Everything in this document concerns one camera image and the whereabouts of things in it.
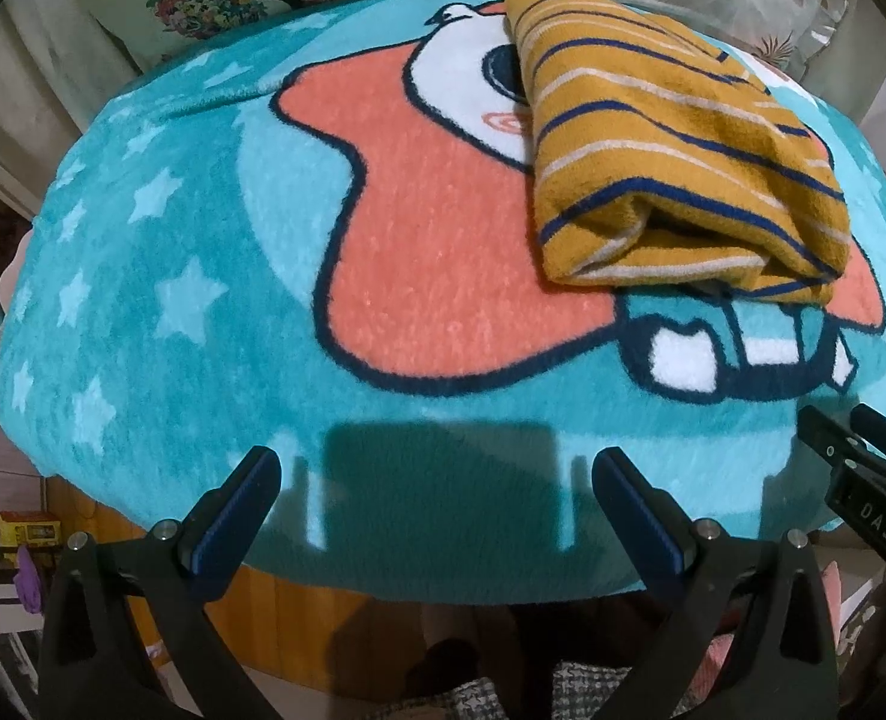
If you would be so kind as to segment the mustard striped garment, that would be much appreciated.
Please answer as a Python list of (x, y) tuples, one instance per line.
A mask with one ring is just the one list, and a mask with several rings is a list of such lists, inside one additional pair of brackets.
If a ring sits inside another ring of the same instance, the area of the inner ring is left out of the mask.
[(504, 0), (542, 270), (825, 305), (851, 227), (824, 140), (727, 50), (614, 0)]

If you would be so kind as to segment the purple small object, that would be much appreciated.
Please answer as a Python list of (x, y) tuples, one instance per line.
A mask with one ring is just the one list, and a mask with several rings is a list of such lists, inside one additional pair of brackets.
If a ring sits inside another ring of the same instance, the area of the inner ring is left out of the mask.
[(20, 544), (16, 550), (16, 574), (13, 579), (16, 596), (29, 614), (43, 612), (43, 581), (39, 577), (31, 551), (26, 544)]

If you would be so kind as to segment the yellow small box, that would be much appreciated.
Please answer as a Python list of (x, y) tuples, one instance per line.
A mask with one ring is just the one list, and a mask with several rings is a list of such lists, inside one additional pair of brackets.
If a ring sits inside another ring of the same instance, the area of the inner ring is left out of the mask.
[(49, 548), (62, 543), (61, 521), (49, 512), (0, 511), (0, 544)]

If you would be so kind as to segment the teal cartoon fleece blanket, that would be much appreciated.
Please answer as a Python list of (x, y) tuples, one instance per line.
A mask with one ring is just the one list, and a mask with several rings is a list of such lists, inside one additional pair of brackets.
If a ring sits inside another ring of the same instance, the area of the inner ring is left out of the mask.
[(269, 447), (249, 562), (394, 600), (628, 587), (589, 483), (610, 445), (733, 535), (822, 527), (795, 422), (886, 414), (886, 178), (838, 110), (698, 36), (830, 150), (852, 254), (829, 305), (549, 283), (504, 0), (361, 0), (104, 106), (34, 220), (0, 426), (143, 527)]

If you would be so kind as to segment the beige curtain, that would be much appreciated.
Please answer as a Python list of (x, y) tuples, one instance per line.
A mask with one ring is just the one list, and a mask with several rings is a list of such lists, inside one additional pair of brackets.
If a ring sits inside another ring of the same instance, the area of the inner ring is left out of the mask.
[(77, 0), (4, 0), (0, 205), (36, 215), (67, 151), (135, 76), (129, 55)]

